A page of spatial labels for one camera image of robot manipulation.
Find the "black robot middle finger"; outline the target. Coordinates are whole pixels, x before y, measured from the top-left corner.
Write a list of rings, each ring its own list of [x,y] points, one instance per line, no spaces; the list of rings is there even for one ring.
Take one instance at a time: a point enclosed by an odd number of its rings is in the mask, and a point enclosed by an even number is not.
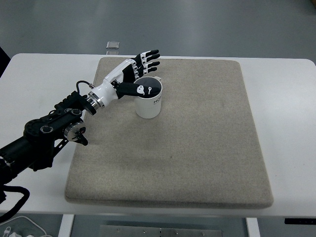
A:
[[[137,66],[144,66],[148,64],[150,61],[158,59],[160,57],[159,54],[146,56],[145,54],[139,54],[137,56]]]

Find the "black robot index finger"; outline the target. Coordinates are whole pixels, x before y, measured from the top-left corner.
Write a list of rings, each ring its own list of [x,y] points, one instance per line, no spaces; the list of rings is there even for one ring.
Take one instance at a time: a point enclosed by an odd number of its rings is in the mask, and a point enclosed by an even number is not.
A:
[[[158,54],[158,49],[154,49],[154,50],[142,52],[142,53],[140,53],[140,54],[145,54],[146,56]]]

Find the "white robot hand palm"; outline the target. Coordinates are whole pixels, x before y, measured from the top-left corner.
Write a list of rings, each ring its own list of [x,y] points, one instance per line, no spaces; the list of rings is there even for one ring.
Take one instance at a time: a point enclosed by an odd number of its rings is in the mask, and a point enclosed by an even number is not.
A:
[[[118,99],[114,85],[135,82],[136,79],[137,63],[134,59],[126,59],[105,76],[101,85],[89,92],[87,101],[94,109],[106,107],[112,100]]]

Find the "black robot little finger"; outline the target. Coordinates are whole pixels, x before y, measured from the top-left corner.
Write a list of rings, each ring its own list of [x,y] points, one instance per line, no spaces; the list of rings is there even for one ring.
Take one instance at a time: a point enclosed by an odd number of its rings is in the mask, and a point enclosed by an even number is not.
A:
[[[143,77],[144,75],[150,73],[150,72],[154,72],[157,70],[157,67],[150,67],[150,68],[144,68],[144,67],[140,67],[139,69],[136,70],[135,72],[135,78],[139,79],[141,77]]]

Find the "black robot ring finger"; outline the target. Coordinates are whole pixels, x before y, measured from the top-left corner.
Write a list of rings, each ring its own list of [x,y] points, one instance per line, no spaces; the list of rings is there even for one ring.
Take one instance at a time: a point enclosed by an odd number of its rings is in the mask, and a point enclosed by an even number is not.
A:
[[[157,67],[159,64],[160,62],[156,61],[156,62],[142,64],[140,67],[144,67],[144,68]]]

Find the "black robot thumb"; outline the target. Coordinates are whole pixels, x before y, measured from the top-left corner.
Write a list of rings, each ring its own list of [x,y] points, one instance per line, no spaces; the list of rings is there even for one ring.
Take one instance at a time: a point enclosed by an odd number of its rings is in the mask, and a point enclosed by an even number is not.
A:
[[[159,95],[159,88],[154,86],[145,86],[129,82],[115,82],[113,83],[118,99],[123,96],[134,96],[141,98],[153,98]]]

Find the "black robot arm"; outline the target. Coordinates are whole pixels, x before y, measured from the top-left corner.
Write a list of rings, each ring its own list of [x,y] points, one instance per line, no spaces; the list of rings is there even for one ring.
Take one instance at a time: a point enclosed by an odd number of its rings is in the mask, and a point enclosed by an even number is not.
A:
[[[68,142],[86,146],[83,111],[94,115],[123,96],[157,96],[159,87],[136,84],[136,80],[156,71],[159,57],[158,50],[151,50],[126,59],[105,76],[102,84],[90,85],[87,95],[80,95],[76,90],[56,104],[48,115],[27,122],[23,136],[0,150],[0,183],[9,183],[26,168],[37,171],[52,167],[54,157]]]

